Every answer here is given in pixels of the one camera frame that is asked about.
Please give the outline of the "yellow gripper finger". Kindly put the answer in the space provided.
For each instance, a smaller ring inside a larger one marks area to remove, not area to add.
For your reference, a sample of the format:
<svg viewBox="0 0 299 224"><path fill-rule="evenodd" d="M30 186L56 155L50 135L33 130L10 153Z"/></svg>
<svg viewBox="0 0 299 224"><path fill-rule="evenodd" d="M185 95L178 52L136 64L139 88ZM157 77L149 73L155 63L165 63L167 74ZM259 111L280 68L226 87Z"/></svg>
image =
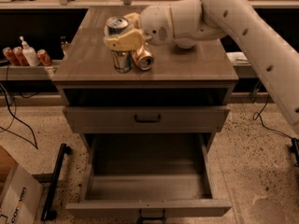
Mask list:
<svg viewBox="0 0 299 224"><path fill-rule="evenodd" d="M129 23L132 24L136 29L140 28L138 13L132 12L132 13L126 14L124 16L124 18L127 19L129 21Z"/></svg>
<svg viewBox="0 0 299 224"><path fill-rule="evenodd" d="M106 35L103 40L113 51L131 51L139 49L144 44L143 34L136 28L118 35Z"/></svg>

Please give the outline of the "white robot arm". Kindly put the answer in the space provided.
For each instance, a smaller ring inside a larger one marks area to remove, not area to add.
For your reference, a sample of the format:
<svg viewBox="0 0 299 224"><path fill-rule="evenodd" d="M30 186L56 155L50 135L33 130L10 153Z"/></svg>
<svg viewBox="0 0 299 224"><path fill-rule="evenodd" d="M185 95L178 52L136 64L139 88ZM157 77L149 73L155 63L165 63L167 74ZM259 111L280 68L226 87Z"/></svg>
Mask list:
<svg viewBox="0 0 299 224"><path fill-rule="evenodd" d="M112 17L104 43L131 51L170 41L189 48L199 40L230 36L248 58L284 118L299 130L299 53L277 34L248 0L180 0Z"/></svg>

